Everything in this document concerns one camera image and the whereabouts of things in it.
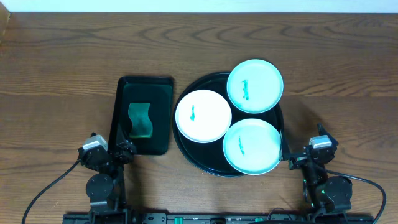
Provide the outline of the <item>white plate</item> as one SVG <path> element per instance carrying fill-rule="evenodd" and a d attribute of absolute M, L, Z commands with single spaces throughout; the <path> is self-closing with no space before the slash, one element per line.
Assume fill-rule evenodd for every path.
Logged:
<path fill-rule="evenodd" d="M 223 137 L 231 126 L 231 107 L 215 91 L 196 90 L 177 104 L 175 122 L 187 139 L 196 143 L 214 142 Z"/>

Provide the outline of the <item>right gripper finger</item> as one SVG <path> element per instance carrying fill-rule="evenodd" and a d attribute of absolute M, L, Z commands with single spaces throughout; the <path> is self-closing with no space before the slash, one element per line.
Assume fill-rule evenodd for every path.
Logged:
<path fill-rule="evenodd" d="M 280 138 L 281 138 L 281 145 L 280 145 L 280 152 L 279 152 L 279 159 L 281 161 L 287 161 L 290 158 L 290 149 L 289 145 L 287 143 L 287 140 L 284 135 L 284 131 L 281 130 L 280 132 Z"/>
<path fill-rule="evenodd" d="M 330 136 L 329 132 L 324 128 L 324 126 L 321 123 L 317 124 L 318 128 L 318 134 L 320 136 Z"/>

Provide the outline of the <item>mint green plate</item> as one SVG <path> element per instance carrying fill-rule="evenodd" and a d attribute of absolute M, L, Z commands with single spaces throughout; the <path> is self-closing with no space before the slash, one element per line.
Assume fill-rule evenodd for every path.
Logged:
<path fill-rule="evenodd" d="M 247 175 L 262 175 L 277 167 L 282 146 L 280 132 L 261 119 L 244 119 L 233 124 L 223 139 L 227 162 Z"/>
<path fill-rule="evenodd" d="M 259 114 L 278 104 L 284 91 L 284 81 L 273 64 L 251 59 L 233 68 L 227 79 L 226 91 L 237 109 Z"/>

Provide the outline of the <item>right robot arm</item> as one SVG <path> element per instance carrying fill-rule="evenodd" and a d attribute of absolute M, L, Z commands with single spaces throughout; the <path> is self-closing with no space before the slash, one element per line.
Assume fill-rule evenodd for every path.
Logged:
<path fill-rule="evenodd" d="M 303 174 L 303 194 L 322 215 L 340 213 L 351 209 L 352 181 L 339 174 L 328 176 L 325 164 L 335 158 L 338 141 L 321 125 L 318 136 L 310 138 L 301 152 L 292 152 L 281 132 L 280 159 L 287 161 L 290 170 L 300 169 Z"/>

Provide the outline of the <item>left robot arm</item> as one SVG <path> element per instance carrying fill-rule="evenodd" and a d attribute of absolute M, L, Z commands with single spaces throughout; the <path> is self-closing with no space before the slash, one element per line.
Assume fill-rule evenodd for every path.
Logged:
<path fill-rule="evenodd" d="M 135 152 L 135 145 L 120 125 L 117 125 L 113 145 L 93 133 L 78 149 L 81 165 L 97 171 L 86 184 L 86 194 L 95 215 L 117 213 L 126 208 L 124 165 L 133 160 Z"/>

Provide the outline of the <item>green scrubbing sponge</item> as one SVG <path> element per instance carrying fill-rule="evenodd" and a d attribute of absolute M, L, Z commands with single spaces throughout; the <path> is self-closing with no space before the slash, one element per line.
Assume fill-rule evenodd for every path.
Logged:
<path fill-rule="evenodd" d="M 151 138 L 153 133 L 153 124 L 149 118 L 150 103 L 131 103 L 128 108 L 128 116 L 132 123 L 129 137 Z"/>

